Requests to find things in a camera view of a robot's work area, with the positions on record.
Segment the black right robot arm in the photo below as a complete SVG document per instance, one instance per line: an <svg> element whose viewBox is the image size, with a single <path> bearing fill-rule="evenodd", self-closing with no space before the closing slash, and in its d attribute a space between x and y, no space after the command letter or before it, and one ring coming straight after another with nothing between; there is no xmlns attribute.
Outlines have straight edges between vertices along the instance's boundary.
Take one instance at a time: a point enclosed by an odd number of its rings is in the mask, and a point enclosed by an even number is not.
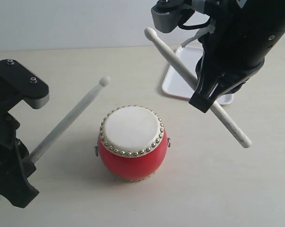
<svg viewBox="0 0 285 227"><path fill-rule="evenodd" d="M285 0L221 0L216 6L206 2L204 12L215 29L199 38L203 56L189 103L205 113L262 68L285 33Z"/></svg>

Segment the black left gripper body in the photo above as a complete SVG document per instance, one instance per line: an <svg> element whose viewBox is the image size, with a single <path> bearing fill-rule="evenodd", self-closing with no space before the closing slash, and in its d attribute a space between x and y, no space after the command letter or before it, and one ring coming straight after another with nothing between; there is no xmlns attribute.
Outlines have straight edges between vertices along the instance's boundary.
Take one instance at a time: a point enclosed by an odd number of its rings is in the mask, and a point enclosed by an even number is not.
<svg viewBox="0 0 285 227"><path fill-rule="evenodd" d="M9 110L22 100L24 96L0 78L0 176L14 176L14 144L20 123Z"/></svg>

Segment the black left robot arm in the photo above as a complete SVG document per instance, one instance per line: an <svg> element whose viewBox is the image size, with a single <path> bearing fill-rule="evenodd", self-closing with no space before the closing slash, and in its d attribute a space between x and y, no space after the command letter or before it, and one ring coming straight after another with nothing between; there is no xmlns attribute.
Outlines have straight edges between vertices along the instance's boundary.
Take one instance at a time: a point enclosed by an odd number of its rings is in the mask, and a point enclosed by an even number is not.
<svg viewBox="0 0 285 227"><path fill-rule="evenodd" d="M0 76L0 195L18 208L25 208L39 194L28 181L36 167L28 158L27 147L17 138L20 123L9 114L23 98Z"/></svg>

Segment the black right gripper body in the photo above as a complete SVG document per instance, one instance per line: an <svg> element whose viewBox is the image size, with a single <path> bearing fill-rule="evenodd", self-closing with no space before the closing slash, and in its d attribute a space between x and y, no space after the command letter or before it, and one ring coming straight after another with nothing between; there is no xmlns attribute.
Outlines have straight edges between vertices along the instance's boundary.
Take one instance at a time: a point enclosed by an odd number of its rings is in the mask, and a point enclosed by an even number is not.
<svg viewBox="0 0 285 227"><path fill-rule="evenodd" d="M247 79L230 92L237 92L264 64L264 48L260 44L256 23L258 5L254 0L244 4L238 0L207 0L204 13L214 26L199 38L204 48L203 57L196 66L200 73L246 70Z"/></svg>

